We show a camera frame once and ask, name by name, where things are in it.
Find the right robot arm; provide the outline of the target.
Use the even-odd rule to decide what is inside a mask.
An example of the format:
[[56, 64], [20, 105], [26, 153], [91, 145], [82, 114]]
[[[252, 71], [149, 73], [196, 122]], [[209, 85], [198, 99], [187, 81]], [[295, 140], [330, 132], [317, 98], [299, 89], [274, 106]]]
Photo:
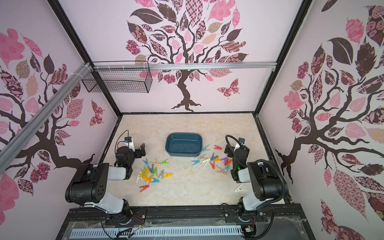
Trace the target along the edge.
[[236, 212], [240, 220], [244, 220], [244, 214], [260, 213], [271, 204], [283, 200], [288, 186], [276, 164], [263, 159], [248, 162], [250, 149], [243, 138], [226, 135], [225, 140], [225, 153], [232, 159], [232, 179], [238, 184], [250, 183], [252, 186], [252, 191], [240, 198], [237, 204]]

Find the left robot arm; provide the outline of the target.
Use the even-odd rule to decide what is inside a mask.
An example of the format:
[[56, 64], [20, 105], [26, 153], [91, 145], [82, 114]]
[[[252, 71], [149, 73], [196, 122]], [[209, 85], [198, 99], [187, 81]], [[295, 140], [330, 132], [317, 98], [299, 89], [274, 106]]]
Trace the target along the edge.
[[146, 145], [142, 144], [135, 150], [127, 146], [118, 148], [115, 167], [109, 163], [81, 165], [66, 189], [66, 201], [83, 207], [97, 208], [109, 215], [117, 215], [122, 218], [122, 225], [129, 223], [133, 212], [128, 201], [109, 193], [107, 182], [130, 179], [134, 161], [146, 155], [145, 147]]

